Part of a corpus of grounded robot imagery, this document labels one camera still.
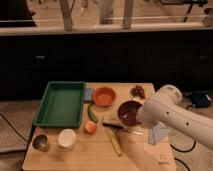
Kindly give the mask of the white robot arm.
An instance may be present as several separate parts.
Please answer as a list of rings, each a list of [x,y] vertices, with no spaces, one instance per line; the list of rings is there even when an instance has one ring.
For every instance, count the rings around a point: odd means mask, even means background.
[[[164,85],[144,101],[136,120],[145,128],[161,122],[213,150],[213,119],[181,108],[181,100],[177,87]]]

